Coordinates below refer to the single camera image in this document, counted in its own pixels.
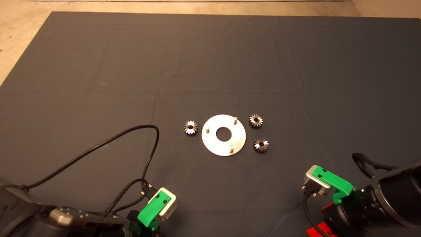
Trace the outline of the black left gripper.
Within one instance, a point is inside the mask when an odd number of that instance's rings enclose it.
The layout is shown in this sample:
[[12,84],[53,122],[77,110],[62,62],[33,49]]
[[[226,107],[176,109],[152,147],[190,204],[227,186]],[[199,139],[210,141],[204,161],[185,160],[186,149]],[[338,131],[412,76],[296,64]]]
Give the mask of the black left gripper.
[[131,237],[161,237],[159,223],[154,220],[152,227],[146,227],[138,220],[139,213],[137,210],[131,210],[128,213]]

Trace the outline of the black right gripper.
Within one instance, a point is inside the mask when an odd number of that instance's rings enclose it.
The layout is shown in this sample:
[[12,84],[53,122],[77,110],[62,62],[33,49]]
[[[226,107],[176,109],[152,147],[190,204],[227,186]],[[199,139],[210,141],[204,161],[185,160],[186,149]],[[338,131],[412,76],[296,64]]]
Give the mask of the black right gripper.
[[340,204],[330,203],[321,209],[324,222],[319,223],[317,228],[307,229],[309,237],[330,237],[331,231],[337,237],[358,237],[359,231],[352,225]]

